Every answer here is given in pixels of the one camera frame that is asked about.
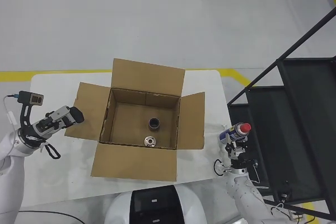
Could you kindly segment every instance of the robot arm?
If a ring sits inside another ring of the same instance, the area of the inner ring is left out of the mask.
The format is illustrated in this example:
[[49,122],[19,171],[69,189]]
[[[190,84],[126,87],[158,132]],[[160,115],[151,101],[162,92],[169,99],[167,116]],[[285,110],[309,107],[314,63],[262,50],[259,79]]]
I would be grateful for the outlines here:
[[223,154],[230,159],[231,165],[215,163],[214,169],[227,177],[228,195],[235,200],[236,208],[249,224],[292,223],[286,218],[276,218],[271,214],[262,195],[249,179],[247,167],[249,165],[257,167],[258,163],[246,156],[246,141],[250,129],[244,132],[240,128],[243,125],[245,124],[236,124],[222,133],[226,136],[226,138],[223,136],[224,141],[220,137],[221,142],[226,144]]
[[61,129],[84,121],[82,113],[75,107],[63,106],[47,113],[40,121],[30,124],[30,112],[33,105],[42,105],[43,95],[20,91],[18,98],[22,103],[21,127],[7,134],[0,143],[0,224],[13,224],[24,196],[24,159],[44,144],[52,158],[54,157],[46,142]]

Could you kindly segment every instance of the box flap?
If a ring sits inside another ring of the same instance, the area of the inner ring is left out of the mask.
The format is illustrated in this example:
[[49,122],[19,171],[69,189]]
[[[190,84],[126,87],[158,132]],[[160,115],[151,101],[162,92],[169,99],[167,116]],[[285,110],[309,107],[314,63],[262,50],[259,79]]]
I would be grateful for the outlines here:
[[176,150],[101,144],[91,176],[176,181]]
[[201,150],[204,147],[205,92],[180,100],[178,149]]
[[110,87],[81,82],[73,106],[83,113],[85,121],[67,128],[65,136],[99,140],[109,93]]
[[111,87],[181,96],[184,69],[114,59]]

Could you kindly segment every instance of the white cable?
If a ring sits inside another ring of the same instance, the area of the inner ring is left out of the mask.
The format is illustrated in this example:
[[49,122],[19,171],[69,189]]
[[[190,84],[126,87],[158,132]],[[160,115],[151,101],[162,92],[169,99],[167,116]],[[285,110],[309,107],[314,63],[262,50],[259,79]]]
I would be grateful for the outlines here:
[[[8,111],[8,109],[7,109],[7,107],[6,107],[6,104],[5,104],[5,99],[7,98],[8,96],[5,96],[4,98],[3,98],[3,103],[4,103],[4,109],[5,109],[5,111],[6,111],[6,114],[8,114],[9,115],[9,111]],[[13,141],[12,141],[12,146],[11,146],[11,149],[10,149],[10,151],[5,155],[5,157],[7,157],[10,153],[11,153],[11,151],[13,150],[13,147],[15,146],[15,140],[16,140],[16,131],[15,131],[15,126],[13,125],[13,121],[11,120],[11,117],[10,116],[8,116],[9,117],[9,120],[10,120],[10,123],[11,123],[11,125],[12,125],[12,129],[13,129]]]
[[260,184],[260,179],[259,179],[258,172],[256,171],[256,168],[255,168],[255,166],[253,166],[253,168],[254,168],[254,170],[255,170],[256,176],[258,177],[258,181],[252,180],[251,182],[255,182],[255,183],[258,183],[258,184]]
[[[256,176],[257,176],[257,178],[258,178],[258,181],[255,181],[255,180],[250,180],[250,181],[251,181],[251,182],[254,182],[254,183],[258,183],[258,184],[260,184],[260,178],[259,178],[258,172],[256,171],[255,166],[253,166],[253,168],[254,168],[254,170],[255,170],[255,173],[256,173]],[[255,186],[255,187],[258,188],[258,189],[269,189],[268,186]]]

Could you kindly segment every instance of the black cable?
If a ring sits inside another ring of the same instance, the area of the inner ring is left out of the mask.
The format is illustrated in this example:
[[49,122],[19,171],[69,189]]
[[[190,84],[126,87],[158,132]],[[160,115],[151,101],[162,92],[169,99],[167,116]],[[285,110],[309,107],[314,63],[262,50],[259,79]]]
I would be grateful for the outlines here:
[[35,212],[35,213],[52,213],[52,214],[61,214],[63,216],[68,216],[71,218],[74,218],[76,220],[78,220],[80,223],[85,224],[82,220],[80,220],[79,218],[75,217],[75,216],[71,216],[70,214],[66,214],[66,213],[62,213],[62,212],[52,212],[52,211],[33,211],[33,210],[27,210],[27,211],[19,211],[19,212]]
[[[47,150],[47,153],[51,156],[51,158],[53,158],[54,160],[58,160],[59,158],[61,158],[61,155],[60,153],[58,153],[58,151],[55,149],[55,147],[52,146],[52,144],[48,143],[45,145],[45,148]],[[55,152],[56,156],[54,156],[52,153],[51,153],[51,150],[50,148]]]
[[307,221],[307,222],[305,222],[304,224],[308,224],[308,223],[310,223],[310,222],[312,222],[312,221],[314,221],[315,220],[315,216],[314,216],[314,218],[313,219],[311,219],[310,221]]
[[[276,207],[271,207],[270,209],[270,213],[273,214],[273,208],[276,208]],[[278,210],[279,212],[283,213],[285,216],[287,216],[289,218],[289,220],[291,221],[291,218],[288,214],[284,213],[282,210],[276,208],[276,210]]]
[[219,161],[220,163],[222,163],[222,161],[220,161],[220,159],[217,158],[217,160],[214,162],[213,169],[214,169],[214,172],[215,172],[216,175],[218,175],[218,176],[223,176],[223,174],[218,174],[217,171],[216,171],[216,169],[215,169],[215,165],[216,165],[216,163],[217,163],[218,161]]

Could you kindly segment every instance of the cardboard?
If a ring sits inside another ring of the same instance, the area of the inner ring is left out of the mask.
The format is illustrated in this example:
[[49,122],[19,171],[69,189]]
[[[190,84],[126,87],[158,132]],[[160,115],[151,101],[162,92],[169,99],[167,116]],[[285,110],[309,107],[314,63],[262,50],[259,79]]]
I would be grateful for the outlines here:
[[65,136],[97,141],[100,139],[110,89],[110,87],[80,83],[73,106],[83,113],[85,121],[66,129]]
[[[181,97],[184,72],[114,59],[111,88],[80,83],[74,105],[85,121],[65,135],[99,141],[91,176],[176,181],[177,150],[204,147],[205,95]],[[155,147],[144,146],[147,136]]]
[[184,69],[114,59],[111,87],[181,96]]
[[99,143],[91,176],[176,181],[176,153],[176,150]]

